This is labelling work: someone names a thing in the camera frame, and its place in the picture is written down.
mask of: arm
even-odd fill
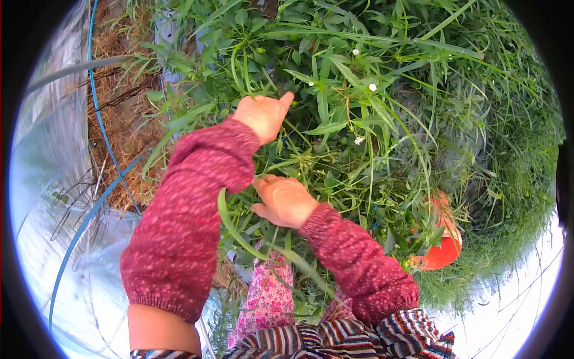
[[[413,277],[396,259],[385,256],[366,230],[342,219],[328,204],[320,204],[299,232],[353,299],[352,311],[360,321],[377,326],[399,310],[418,307]]]
[[[184,136],[121,257],[131,349],[200,354],[192,325],[210,292],[220,236],[217,195],[245,189],[252,156],[277,135],[293,94],[244,98],[233,119]]]
[[[418,286],[398,261],[357,224],[319,204],[294,178],[266,175],[255,189],[263,203],[252,209],[279,226],[299,229],[315,255],[353,299],[353,314],[377,326],[399,310],[418,307]]]

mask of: striped shirt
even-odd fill
[[[401,310],[377,328],[361,321],[335,319],[318,326],[282,326],[259,330],[228,350],[224,359],[456,359],[453,332],[439,336],[422,309]],[[191,359],[169,350],[134,350],[131,359]]]

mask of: hand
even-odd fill
[[[263,175],[253,180],[253,187],[263,203],[252,205],[251,210],[277,226],[299,229],[319,205],[305,186],[292,177]]]
[[[277,137],[294,98],[294,93],[290,91],[279,100],[265,96],[245,96],[237,105],[233,119],[251,127],[261,145],[268,144]]]

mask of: grass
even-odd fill
[[[277,140],[255,154],[256,173],[298,178],[369,230],[414,274],[422,305],[471,310],[478,286],[504,281],[555,206],[561,118],[524,30],[498,1],[278,5],[169,3],[179,24],[175,45],[143,43],[154,54],[140,56],[183,79],[167,87],[165,100],[148,92],[171,120],[145,168],[166,162],[172,133],[220,123],[241,97],[293,91]],[[152,8],[152,21],[168,9]],[[205,43],[201,54],[195,36]],[[438,190],[449,197],[463,250],[444,269],[420,272],[411,255],[440,245],[425,205]],[[306,240],[253,216],[253,188],[220,197],[220,247],[246,267],[271,247],[291,250],[303,264],[295,270],[296,315],[318,320],[334,299],[334,280]],[[266,246],[257,252],[260,238]]]

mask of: red knit sleeve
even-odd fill
[[[343,220],[328,204],[320,204],[299,232],[353,299],[352,312],[360,321],[377,326],[399,310],[418,307],[413,277],[396,259],[385,256],[367,231]]]
[[[221,188],[244,190],[253,179],[259,139],[228,120],[180,139],[155,198],[123,251],[123,286],[130,304],[201,315],[215,274]]]

